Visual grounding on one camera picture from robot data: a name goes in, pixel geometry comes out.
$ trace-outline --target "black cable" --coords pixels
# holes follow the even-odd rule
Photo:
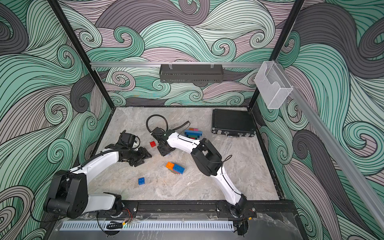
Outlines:
[[[137,149],[137,148],[140,147],[140,138],[139,138],[138,136],[135,136],[135,139],[136,139],[136,138],[139,139],[139,144],[138,144],[135,148],[132,148],[132,147],[128,146],[127,144],[125,144],[125,143],[121,140],[121,134],[120,134],[119,139],[118,139],[118,144],[123,145],[123,146],[125,146],[126,148],[130,148],[130,149],[132,149],[132,150],[135,150],[135,149]]]
[[[38,193],[38,192],[44,187],[44,185],[45,185],[46,183],[48,183],[49,181],[52,181],[52,180],[55,179],[55,178],[62,177],[62,176],[64,176],[64,175],[70,174],[70,173],[72,173],[72,172],[66,172],[66,173],[64,173],[64,174],[62,174],[62,175],[59,175],[59,176],[56,176],[56,177],[54,177],[54,178],[48,179],[48,180],[45,181],[45,182],[40,186],[40,188],[38,188],[35,192]],[[33,198],[32,198],[32,202],[34,202],[34,201],[35,201],[35,194],[33,195]],[[61,220],[61,219],[65,218],[65,217],[62,217],[62,218],[58,218],[58,219],[51,220],[51,221],[40,221],[40,220],[37,220],[37,219],[32,215],[32,204],[29,206],[29,213],[30,213],[30,215],[31,215],[31,218],[32,218],[33,220],[35,220],[36,222],[55,222],[55,221],[58,221],[58,220]]]
[[[232,157],[232,154],[229,155],[228,157],[226,157],[225,160],[223,161],[223,163],[225,163],[226,161],[228,161],[231,157]]]
[[[229,155],[228,157],[226,157],[225,160],[221,162],[222,165],[223,165],[224,162],[228,161],[231,157],[232,157],[232,154]]]
[[[177,127],[177,128],[175,128],[175,129],[172,129],[172,130],[177,130],[177,129],[182,128],[183,126],[185,126],[187,123],[189,123],[189,125],[188,125],[187,127],[185,127],[181,132],[179,132],[177,138],[179,138],[180,133],[184,132],[184,130],[186,130],[189,126],[191,126],[191,123],[190,123],[189,121],[186,121],[186,122],[185,122],[183,125],[181,125],[180,127]]]
[[[241,194],[240,193],[238,193],[238,192],[235,192],[235,190],[231,187],[231,185],[229,185],[229,183],[228,183],[228,181],[225,179],[225,177],[223,176],[223,178],[224,178],[224,180],[227,182],[227,184],[228,184],[228,186],[232,189],[232,191],[234,192],[234,193],[236,193],[236,194],[238,194],[238,195],[240,195],[241,196]]]
[[[176,127],[176,128],[174,128],[174,129],[172,129],[173,131],[176,131],[177,129],[179,129],[179,128],[182,128],[182,127],[184,127],[185,125],[187,125],[189,123],[189,125],[188,125],[188,127],[191,125],[191,123],[189,122],[189,121],[186,121],[185,123],[183,123],[181,126],[178,126],[178,127]]]
[[[149,120],[150,120],[152,117],[161,117],[162,119],[164,119],[164,121],[166,122],[166,126],[167,126],[167,130],[166,130],[166,131],[168,131],[168,122],[167,122],[166,118],[165,118],[164,116],[162,116],[162,115],[154,114],[154,115],[150,115],[150,116],[147,118],[147,122],[145,123],[145,125],[146,125],[146,127],[147,127],[147,130],[148,130],[148,132],[151,133],[151,135],[156,135],[156,136],[159,136],[159,135],[160,135],[160,134],[153,134],[152,131],[151,131],[151,130],[149,129],[149,127],[148,127],[148,122],[149,122]]]
[[[101,228],[101,226],[100,226],[100,223],[99,223],[99,212],[100,211],[97,211],[97,213],[96,213],[96,221],[97,221],[97,225],[99,225],[99,228],[103,231],[103,233],[105,233],[106,235],[107,235],[107,237],[109,236],[108,235],[108,233],[106,233],[105,231],[104,231],[104,229],[103,228]]]
[[[111,150],[107,150],[107,151],[104,151],[104,152],[101,152],[101,153],[98,153],[96,155],[94,155],[93,157],[91,157],[90,159],[88,159],[87,161],[85,161],[83,164],[80,165],[80,168],[82,167],[85,167],[85,165],[87,165],[89,162],[91,162],[93,159],[95,158],[98,158],[100,156],[103,156],[104,154],[107,154],[107,153],[110,153],[110,152],[124,152],[124,151],[131,151],[132,149],[111,149]]]

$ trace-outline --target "black metal frame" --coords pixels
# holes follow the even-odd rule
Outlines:
[[[101,134],[100,134],[100,136],[99,136],[99,139],[97,140],[96,145],[95,145],[95,147],[94,147],[94,149],[93,149],[93,151],[92,151],[92,153],[91,153],[91,156],[94,156],[94,155],[96,154],[96,151],[97,151],[97,149],[98,149],[99,146],[100,146],[101,140],[103,139],[103,137],[104,137],[104,135],[105,135],[105,132],[107,131],[107,128],[108,128],[108,126],[109,126],[109,123],[111,122],[111,119],[112,119],[112,117],[113,117],[113,114],[115,113],[115,110],[116,110],[115,108],[111,110],[111,112],[110,112],[110,114],[109,114],[109,117],[108,117],[108,119],[107,119],[107,122],[105,123],[104,128],[103,128],[103,130],[101,131]]]
[[[300,9],[303,6],[305,0],[296,0],[292,6],[292,9],[289,13],[289,16],[287,20],[285,21],[284,27],[281,31],[281,34],[276,42],[275,47],[273,48],[273,51],[271,53],[271,56],[269,57],[269,61],[274,61],[279,56],[279,53],[287,40],[289,33],[291,32],[291,29],[293,27],[293,24],[296,21],[297,16],[299,15]],[[249,102],[249,108],[252,108],[256,102],[257,97],[259,96],[259,90],[256,89],[251,101]]]
[[[75,50],[77,51],[77,53],[79,54],[79,56],[81,58],[81,60],[83,61],[83,63],[87,67],[89,74],[91,75],[91,77],[95,81],[96,85],[100,89],[101,94],[104,96],[109,107],[111,109],[114,109],[115,105],[113,104],[111,97],[109,96],[107,90],[105,89],[98,73],[92,69],[91,64],[90,64],[91,61],[88,58],[88,55],[84,51],[83,47],[81,46],[79,39],[76,37],[76,34],[74,33],[74,31],[71,27],[71,24],[68,21],[67,17],[65,16],[63,10],[61,9],[58,1],[57,0],[47,0],[47,1],[48,1],[49,5],[51,6],[53,12],[55,13],[57,19],[59,20],[61,26],[63,27],[64,31],[67,33],[68,38],[71,40]]]
[[[162,214],[204,214],[207,215],[207,218],[225,218],[236,224],[236,222],[242,221],[244,217],[253,218],[254,216],[257,216],[257,213],[276,215],[276,213],[279,212],[291,212],[295,218],[302,238],[304,240],[308,239],[295,204],[291,200],[248,200],[246,209],[250,210],[247,211],[242,218],[234,218],[229,211],[228,203],[224,200],[122,200],[122,203],[124,204],[124,207],[129,209],[132,213],[132,217],[142,220],[157,219],[157,217]],[[104,210],[99,213],[99,218],[106,218],[107,220],[122,220],[129,217],[130,215],[128,212],[123,212],[118,218],[111,218],[111,216]]]
[[[108,92],[106,91],[106,89],[105,89],[105,87],[104,87],[104,85],[100,79],[100,76],[98,75],[98,73],[95,70],[92,69],[92,67],[90,65],[90,60],[89,60],[86,52],[83,50],[79,39],[76,37],[68,19],[66,18],[64,12],[62,11],[58,1],[57,0],[47,0],[47,1],[48,1],[49,5],[51,6],[51,8],[53,9],[56,17],[60,21],[65,32],[67,33],[69,39],[73,43],[73,45],[74,45],[77,53],[79,54],[81,60],[86,65],[86,67],[87,67],[90,75],[94,79],[96,85],[98,86],[98,88],[100,89],[104,98],[106,99],[109,107],[112,109],[111,114],[110,114],[110,116],[109,116],[109,118],[108,118],[108,120],[107,120],[107,122],[103,128],[103,131],[102,131],[102,133],[101,133],[101,135],[97,141],[97,144],[95,145],[95,148],[92,152],[92,155],[94,155],[96,153],[99,145],[100,145],[101,139],[103,138],[103,136],[107,130],[107,127],[109,126],[109,123],[110,123],[111,118],[114,114],[116,106],[114,106],[112,99],[110,98]],[[279,39],[276,43],[276,46],[275,46],[274,50],[272,51],[272,54],[270,56],[270,60],[276,60],[277,59],[277,56],[278,56],[285,40],[287,39],[287,37],[288,37],[288,35],[292,29],[294,21],[296,20],[296,17],[299,14],[299,11],[303,5],[303,2],[304,2],[304,0],[296,0],[295,1],[294,5],[291,9],[290,15],[289,15],[288,19],[286,20],[286,23],[283,27],[281,35],[279,36]],[[241,107],[247,107],[248,111],[251,111],[253,106],[256,103],[256,99],[259,96],[259,93],[260,93],[259,90],[256,89],[248,106],[132,106],[132,107],[154,107],[154,108],[161,108],[161,107],[172,107],[172,108],[177,108],[177,107],[184,107],[184,108],[185,107],[191,107],[191,108],[196,108],[196,107],[197,108],[199,108],[199,107],[201,107],[201,108],[208,108],[208,107],[211,107],[211,108],[212,107],[214,107],[214,108],[241,108]],[[258,138],[258,141],[260,143],[264,158],[266,160],[268,169],[270,171],[271,177],[272,177],[273,182],[275,184],[275,188],[276,188],[276,191],[277,191],[277,194],[278,194],[280,200],[248,201],[247,207],[249,207],[250,209],[252,209],[252,207],[254,207],[256,209],[255,212],[273,212],[273,211],[292,212],[295,216],[296,224],[300,230],[300,233],[301,233],[303,239],[307,240],[308,236],[305,232],[304,226],[302,225],[302,222],[300,220],[300,217],[299,217],[297,209],[294,205],[294,202],[290,201],[290,200],[282,200],[284,198],[283,192],[281,190],[281,186],[280,186],[279,181],[277,179],[277,176],[275,174],[272,162],[269,158],[268,151],[267,151],[265,144],[261,138],[261,135],[260,135],[258,128],[257,128],[257,138]],[[156,214],[166,214],[166,213],[179,213],[179,214],[182,214],[182,213],[185,213],[185,214],[199,213],[199,214],[209,214],[209,216],[212,215],[212,217],[213,216],[220,217],[220,218],[224,217],[224,218],[228,218],[230,220],[235,220],[235,221],[240,220],[240,219],[236,219],[236,218],[231,217],[232,215],[230,214],[229,209],[226,208],[227,202],[223,201],[223,200],[219,200],[219,201],[151,201],[151,200],[124,201],[123,200],[123,203],[125,204],[125,207],[128,208],[130,210],[130,212],[132,214],[134,214],[134,217],[136,217],[136,218],[138,217],[138,214],[156,215]],[[109,216],[109,215],[107,216],[105,214],[105,212],[103,212],[103,211],[101,211],[100,213],[101,214],[99,215],[99,217],[108,217]],[[251,217],[251,214],[252,214],[251,211],[249,213],[246,213],[246,217],[248,217],[248,216]],[[125,217],[128,217],[128,216],[125,214],[121,216],[121,218],[125,218]]]
[[[236,106],[217,106],[217,105],[212,105],[212,106],[157,106],[157,105],[146,105],[146,106],[122,106],[118,108],[247,108],[248,106],[241,106],[241,105],[236,105]]]
[[[257,140],[259,141],[260,148],[262,149],[262,152],[263,152],[263,155],[264,155],[264,159],[265,159],[266,165],[268,166],[269,173],[271,174],[271,177],[272,177],[272,180],[273,180],[273,184],[275,185],[275,189],[276,189],[277,195],[279,196],[280,200],[284,199],[285,197],[284,197],[284,193],[283,193],[283,190],[281,188],[279,179],[277,178],[277,175],[276,175],[275,169],[273,167],[272,161],[269,158],[268,150],[266,149],[266,146],[265,146],[263,138],[262,138],[262,136],[260,134],[259,128],[256,125],[256,120],[255,120],[254,113],[251,110],[249,110],[249,112],[251,112],[253,123],[256,126]]]

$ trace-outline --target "gray marble surface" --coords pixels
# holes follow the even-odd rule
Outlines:
[[[116,143],[123,130],[139,136],[141,146],[152,158],[138,167],[118,162],[96,178],[89,186],[88,193],[112,192],[121,194],[124,200],[222,200],[224,195],[213,179],[203,175],[192,156],[179,149],[162,157],[156,147],[151,148],[154,138],[146,129],[146,119],[152,114],[163,115],[169,128],[175,128],[187,120],[190,127],[203,132],[223,159],[232,154],[224,167],[235,186],[249,200],[278,200],[271,175],[268,171],[257,137],[226,137],[211,133],[213,108],[117,108],[101,141],[98,152],[110,143]],[[153,117],[150,129],[166,128],[164,120]],[[184,174],[173,174],[165,165],[167,162],[185,168]],[[145,177],[145,184],[138,185],[138,179]]]

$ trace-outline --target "wall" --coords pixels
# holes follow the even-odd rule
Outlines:
[[[42,239],[30,208],[52,220],[47,180],[89,157],[110,108],[46,0],[1,1],[0,48],[0,238]]]
[[[301,10],[278,61],[377,193],[384,196],[384,1],[329,0]],[[260,132],[310,239],[384,234],[290,97],[258,98]]]
[[[294,0],[60,0],[91,61],[268,60]],[[161,83],[159,68],[99,68],[117,106],[247,106],[257,70]]]

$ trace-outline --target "coiled black cable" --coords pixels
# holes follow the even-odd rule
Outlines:
[[[147,122],[145,123],[145,125],[146,125],[146,127],[147,127],[147,130],[148,130],[148,132],[151,133],[151,135],[156,135],[156,136],[160,136],[160,135],[162,135],[162,134],[153,134],[152,131],[149,129],[149,127],[148,127],[148,122],[149,122],[149,120],[150,120],[152,117],[161,117],[162,119],[164,119],[164,121],[166,122],[166,126],[167,126],[167,130],[165,130],[165,132],[168,131],[168,122],[167,122],[166,118],[165,118],[164,116],[162,116],[162,115],[154,114],[154,115],[150,115],[150,116],[147,118]]]

